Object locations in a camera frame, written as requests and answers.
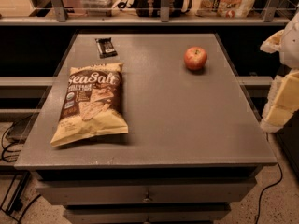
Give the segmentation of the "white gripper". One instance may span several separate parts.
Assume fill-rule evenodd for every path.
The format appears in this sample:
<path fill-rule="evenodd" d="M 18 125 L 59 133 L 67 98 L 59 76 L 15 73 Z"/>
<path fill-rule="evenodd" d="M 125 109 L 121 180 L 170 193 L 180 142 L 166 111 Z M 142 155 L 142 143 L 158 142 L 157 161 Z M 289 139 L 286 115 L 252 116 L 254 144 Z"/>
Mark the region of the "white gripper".
<path fill-rule="evenodd" d="M 266 53 L 281 49 L 283 30 L 268 37 L 260 46 Z M 293 113 L 299 110 L 299 71 L 292 71 L 285 77 L 275 76 L 263 108 L 261 129 L 266 133 L 276 133 L 282 129 Z"/>

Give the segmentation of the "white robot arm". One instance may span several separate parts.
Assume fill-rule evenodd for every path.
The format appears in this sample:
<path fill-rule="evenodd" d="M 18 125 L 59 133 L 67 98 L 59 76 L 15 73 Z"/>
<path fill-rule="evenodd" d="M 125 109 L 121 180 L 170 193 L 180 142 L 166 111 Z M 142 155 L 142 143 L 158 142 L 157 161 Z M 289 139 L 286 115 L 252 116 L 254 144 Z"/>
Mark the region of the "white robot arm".
<path fill-rule="evenodd" d="M 268 37 L 260 50 L 277 51 L 280 62 L 291 69 L 284 77 L 275 76 L 263 109 L 260 126 L 267 133 L 275 133 L 299 110 L 299 14 L 283 30 Z"/>

